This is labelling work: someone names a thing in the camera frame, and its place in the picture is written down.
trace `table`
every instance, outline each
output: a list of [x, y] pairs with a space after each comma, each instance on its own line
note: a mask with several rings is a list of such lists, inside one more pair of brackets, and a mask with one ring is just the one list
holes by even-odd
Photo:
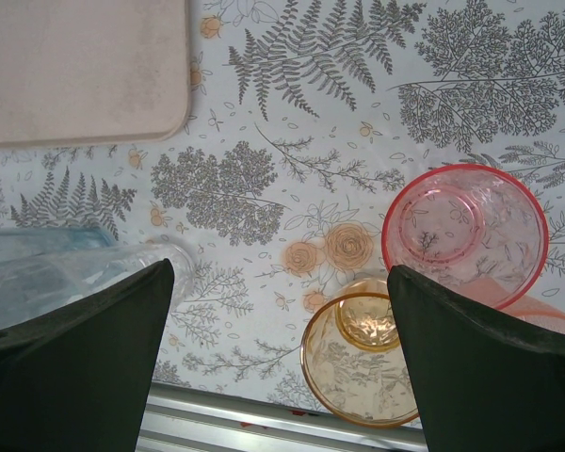
[[322, 410], [299, 367], [306, 322], [386, 274], [392, 199], [447, 163], [535, 193], [551, 243], [530, 295], [565, 312], [565, 0], [192, 3], [178, 135], [0, 151], [0, 227], [100, 225], [190, 252], [196, 289], [156, 380]]

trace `orange rose print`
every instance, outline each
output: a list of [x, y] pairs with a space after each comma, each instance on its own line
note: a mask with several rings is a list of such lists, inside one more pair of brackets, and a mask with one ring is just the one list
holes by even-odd
[[325, 252], [338, 270], [354, 270], [370, 259], [373, 241], [362, 224], [340, 224], [326, 236]]
[[201, 21], [201, 34], [207, 39], [211, 39], [215, 36], [219, 37], [219, 30], [222, 26], [223, 22], [218, 16], [205, 17]]
[[311, 243], [294, 243], [284, 252], [284, 266], [295, 276], [309, 274], [320, 264], [318, 254], [318, 248]]
[[324, 294], [318, 290], [308, 293], [303, 299], [303, 307], [308, 313], [315, 313], [327, 304]]
[[293, 303], [295, 299], [287, 299], [284, 295], [279, 294], [278, 292], [274, 292], [276, 295], [276, 305], [281, 308], [283, 311], [289, 310], [289, 304]]

